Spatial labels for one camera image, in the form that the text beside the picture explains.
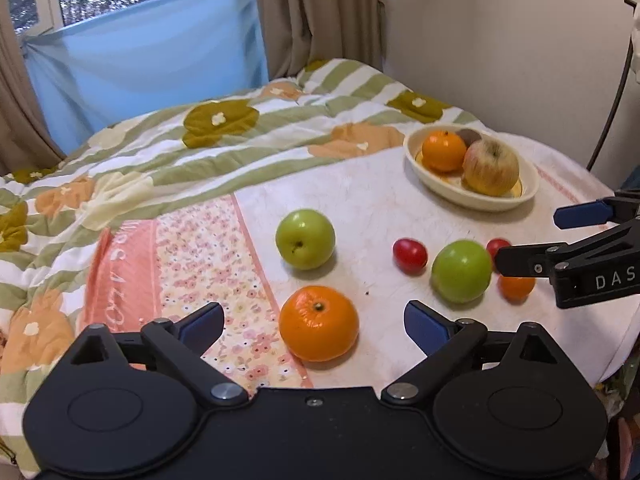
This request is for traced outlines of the beige curtain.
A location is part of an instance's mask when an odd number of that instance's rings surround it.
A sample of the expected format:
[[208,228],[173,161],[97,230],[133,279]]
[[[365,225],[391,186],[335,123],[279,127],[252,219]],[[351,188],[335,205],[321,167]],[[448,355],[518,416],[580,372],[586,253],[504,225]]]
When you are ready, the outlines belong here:
[[1,174],[49,168],[65,155],[51,138],[30,82],[9,10],[0,8],[0,162]]
[[382,67],[380,0],[257,0],[257,6],[271,79],[332,58]]

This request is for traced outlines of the red yellow apple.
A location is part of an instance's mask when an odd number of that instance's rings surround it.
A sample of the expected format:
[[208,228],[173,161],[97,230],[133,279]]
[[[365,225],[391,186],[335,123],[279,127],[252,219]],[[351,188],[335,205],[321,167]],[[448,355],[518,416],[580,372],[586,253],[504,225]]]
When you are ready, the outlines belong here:
[[463,177],[473,191],[488,196],[503,196],[518,183],[520,164],[510,148],[494,139],[475,141],[466,150]]

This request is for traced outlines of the red oval tomato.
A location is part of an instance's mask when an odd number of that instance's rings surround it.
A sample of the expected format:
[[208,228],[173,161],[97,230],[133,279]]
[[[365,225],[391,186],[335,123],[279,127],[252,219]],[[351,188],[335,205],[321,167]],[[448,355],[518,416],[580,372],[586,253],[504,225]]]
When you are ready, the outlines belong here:
[[393,244],[394,263],[399,270],[409,275],[424,272],[428,253],[425,246],[413,238],[400,238]]

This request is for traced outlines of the small tangerine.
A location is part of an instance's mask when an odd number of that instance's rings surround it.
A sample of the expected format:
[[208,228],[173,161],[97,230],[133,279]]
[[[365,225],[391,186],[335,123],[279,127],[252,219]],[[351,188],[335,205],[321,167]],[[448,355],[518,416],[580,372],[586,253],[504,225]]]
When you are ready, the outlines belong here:
[[517,278],[500,275],[498,289],[505,300],[520,304],[524,302],[536,286],[536,278]]

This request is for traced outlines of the blue window cloth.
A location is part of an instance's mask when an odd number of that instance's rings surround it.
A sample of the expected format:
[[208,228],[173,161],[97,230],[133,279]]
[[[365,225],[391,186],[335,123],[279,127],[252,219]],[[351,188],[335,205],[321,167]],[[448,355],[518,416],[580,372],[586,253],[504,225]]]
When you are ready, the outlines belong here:
[[150,0],[24,41],[49,133],[70,154],[159,108],[263,86],[256,0]]

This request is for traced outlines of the cream oval bowl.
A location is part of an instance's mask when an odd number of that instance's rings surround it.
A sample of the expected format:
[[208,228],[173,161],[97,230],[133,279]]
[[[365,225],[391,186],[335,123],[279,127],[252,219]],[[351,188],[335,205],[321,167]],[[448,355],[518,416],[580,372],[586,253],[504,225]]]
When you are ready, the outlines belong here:
[[524,205],[534,198],[539,188],[538,171],[535,166],[512,148],[518,156],[520,164],[520,177],[518,183],[510,192],[503,196],[495,197],[477,193],[464,182],[461,171],[452,174],[438,174],[435,170],[426,168],[422,164],[421,146],[425,138],[433,131],[448,130],[456,133],[460,129],[470,128],[480,133],[483,138],[494,139],[510,148],[498,136],[482,128],[470,127],[459,124],[446,124],[446,122],[436,122],[436,124],[425,126],[424,128],[409,133],[405,137],[404,151],[409,165],[418,179],[425,187],[436,195],[466,209],[485,212],[503,212],[515,209]]

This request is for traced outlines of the brown kiwi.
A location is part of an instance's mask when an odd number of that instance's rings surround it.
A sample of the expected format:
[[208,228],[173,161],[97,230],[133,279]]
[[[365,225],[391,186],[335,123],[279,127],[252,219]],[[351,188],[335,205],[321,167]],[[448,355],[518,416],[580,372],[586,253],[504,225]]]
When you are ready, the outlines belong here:
[[465,146],[469,148],[473,143],[483,139],[483,136],[474,129],[464,128],[456,132],[456,135],[464,142]]

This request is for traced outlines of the red round tomato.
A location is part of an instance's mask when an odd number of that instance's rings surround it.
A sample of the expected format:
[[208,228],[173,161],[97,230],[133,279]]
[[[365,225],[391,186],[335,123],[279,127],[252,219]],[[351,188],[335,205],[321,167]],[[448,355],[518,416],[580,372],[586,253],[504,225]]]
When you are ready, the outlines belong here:
[[491,258],[491,262],[495,262],[495,258],[497,255],[497,252],[499,249],[501,248],[505,248],[505,247],[510,247],[511,243],[506,240],[505,238],[501,238],[501,237],[496,237],[493,238],[492,240],[490,240],[487,244],[486,244],[486,250],[488,251],[488,254],[490,255]]

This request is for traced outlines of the green apple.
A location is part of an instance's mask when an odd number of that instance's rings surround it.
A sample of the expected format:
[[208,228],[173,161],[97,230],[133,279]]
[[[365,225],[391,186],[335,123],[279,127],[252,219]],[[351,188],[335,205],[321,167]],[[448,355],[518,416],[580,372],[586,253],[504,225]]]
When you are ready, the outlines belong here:
[[474,240],[456,240],[436,256],[431,282],[446,301],[467,304],[484,294],[491,274],[492,261],[484,246]]
[[284,217],[276,231],[276,245],[282,259],[299,271],[320,268],[335,249],[333,224],[313,209],[299,209]]

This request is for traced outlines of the white pink floral towel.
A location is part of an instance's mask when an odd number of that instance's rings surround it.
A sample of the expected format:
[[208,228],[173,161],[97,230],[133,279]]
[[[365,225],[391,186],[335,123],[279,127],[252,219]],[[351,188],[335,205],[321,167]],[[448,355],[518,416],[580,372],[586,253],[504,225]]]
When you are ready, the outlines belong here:
[[[637,297],[561,310],[549,283],[539,281],[520,304],[504,300],[496,285],[469,304],[450,304],[435,294],[428,274],[408,276],[394,265],[392,247],[401,237],[436,255],[455,240],[533,244],[587,236],[559,230],[553,213],[605,196],[606,186],[552,148],[519,136],[509,143],[535,164],[540,185],[531,202],[502,214],[470,211],[428,192],[402,149],[391,148],[129,221],[101,236],[81,323],[135,332],[154,318],[180,320],[216,301],[226,322],[206,361],[243,387],[381,388],[422,359],[402,327],[405,305],[416,299],[492,330],[538,322],[596,384],[631,352],[639,333]],[[321,212],[335,231],[332,257],[310,271],[289,266],[276,245],[280,221],[299,209]],[[288,353],[278,331],[280,307],[306,285],[334,288],[355,305],[359,338],[347,356],[307,364]]]

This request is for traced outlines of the orange in bowl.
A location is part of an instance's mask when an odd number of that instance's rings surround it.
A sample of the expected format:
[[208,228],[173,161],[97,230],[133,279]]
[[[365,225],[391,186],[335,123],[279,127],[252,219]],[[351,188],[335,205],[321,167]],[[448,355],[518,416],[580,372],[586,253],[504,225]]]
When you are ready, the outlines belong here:
[[462,167],[467,149],[462,137],[457,133],[436,130],[422,143],[422,164],[443,174],[458,171]]

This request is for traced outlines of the white hanging garment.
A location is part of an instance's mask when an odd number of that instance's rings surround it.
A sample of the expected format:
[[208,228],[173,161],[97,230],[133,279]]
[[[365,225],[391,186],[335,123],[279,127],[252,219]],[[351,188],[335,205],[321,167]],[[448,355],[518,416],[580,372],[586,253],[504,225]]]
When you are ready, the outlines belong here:
[[636,76],[637,84],[640,84],[640,18],[638,16],[634,18],[630,40],[632,47],[630,68]]

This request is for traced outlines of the beige left curtain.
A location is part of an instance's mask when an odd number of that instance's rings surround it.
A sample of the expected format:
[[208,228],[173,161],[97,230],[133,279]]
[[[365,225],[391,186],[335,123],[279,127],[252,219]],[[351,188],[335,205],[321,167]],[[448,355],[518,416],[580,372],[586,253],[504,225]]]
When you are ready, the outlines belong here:
[[9,10],[0,8],[0,162],[1,174],[49,168],[65,155],[51,138],[30,82]]

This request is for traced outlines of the striped floral quilt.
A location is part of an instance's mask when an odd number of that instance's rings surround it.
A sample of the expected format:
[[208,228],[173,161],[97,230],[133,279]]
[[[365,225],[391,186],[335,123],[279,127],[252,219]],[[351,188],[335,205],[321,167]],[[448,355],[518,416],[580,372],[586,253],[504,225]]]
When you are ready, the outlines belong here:
[[248,238],[241,188],[397,148],[471,115],[375,68],[334,58],[231,96],[94,134],[58,166],[1,180],[1,458],[38,467],[22,419],[81,330],[135,332],[216,302],[206,361],[248,390],[305,387]]

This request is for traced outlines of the large orange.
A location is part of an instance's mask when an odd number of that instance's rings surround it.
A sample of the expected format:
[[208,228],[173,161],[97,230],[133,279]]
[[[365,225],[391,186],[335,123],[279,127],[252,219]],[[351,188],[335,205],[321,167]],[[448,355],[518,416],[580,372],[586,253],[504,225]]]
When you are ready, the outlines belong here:
[[320,285],[296,290],[280,309],[279,332],[297,359],[329,362],[344,356],[356,344],[359,316],[341,292]]

